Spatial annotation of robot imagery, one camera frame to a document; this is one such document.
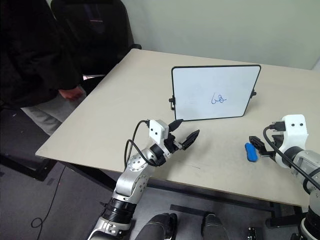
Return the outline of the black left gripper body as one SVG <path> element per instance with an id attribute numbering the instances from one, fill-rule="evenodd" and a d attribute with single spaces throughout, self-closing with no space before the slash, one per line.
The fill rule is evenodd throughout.
<path id="1" fill-rule="evenodd" d="M 165 139 L 165 147 L 170 153 L 175 153 L 182 149 L 182 145 L 179 142 L 176 142 L 176 137 L 171 133 L 169 133 Z"/>

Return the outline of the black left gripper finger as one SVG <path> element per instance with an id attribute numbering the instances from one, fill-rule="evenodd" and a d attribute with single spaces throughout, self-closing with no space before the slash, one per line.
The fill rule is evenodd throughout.
<path id="1" fill-rule="evenodd" d="M 183 119 L 176 119 L 168 125 L 168 131 L 171 133 L 175 131 L 183 122 Z"/>
<path id="2" fill-rule="evenodd" d="M 195 142 L 199 133 L 199 129 L 190 133 L 183 142 L 180 142 L 181 149 L 185 151 L 187 148 L 189 148 Z"/>

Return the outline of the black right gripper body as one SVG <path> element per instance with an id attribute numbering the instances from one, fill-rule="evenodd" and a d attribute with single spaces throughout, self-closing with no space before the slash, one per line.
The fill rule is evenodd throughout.
<path id="1" fill-rule="evenodd" d="M 272 135 L 272 143 L 277 147 L 279 148 L 282 144 L 283 144 L 283 141 L 284 141 L 284 136 L 281 135 L 281 134 L 275 134 L 275 135 Z M 260 147 L 260 156 L 261 157 L 269 157 L 271 159 L 274 159 L 275 156 L 276 156 L 276 151 L 272 148 L 272 150 L 267 150 L 266 147 L 265 147 L 265 144 L 262 143 L 262 146 Z"/>

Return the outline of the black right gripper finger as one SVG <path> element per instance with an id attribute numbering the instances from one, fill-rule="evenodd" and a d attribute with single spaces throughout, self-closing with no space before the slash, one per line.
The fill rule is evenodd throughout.
<path id="1" fill-rule="evenodd" d="M 249 142 L 254 146 L 256 150 L 258 150 L 260 154 L 264 154 L 266 152 L 265 143 L 262 142 L 261 139 L 257 136 L 249 136 Z"/>

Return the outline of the person's bare hand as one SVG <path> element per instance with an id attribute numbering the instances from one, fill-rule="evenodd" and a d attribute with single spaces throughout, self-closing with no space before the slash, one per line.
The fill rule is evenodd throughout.
<path id="1" fill-rule="evenodd" d="M 77 100 L 84 94 L 84 91 L 79 86 L 73 89 L 59 89 L 58 92 L 64 99 L 70 101 Z"/>

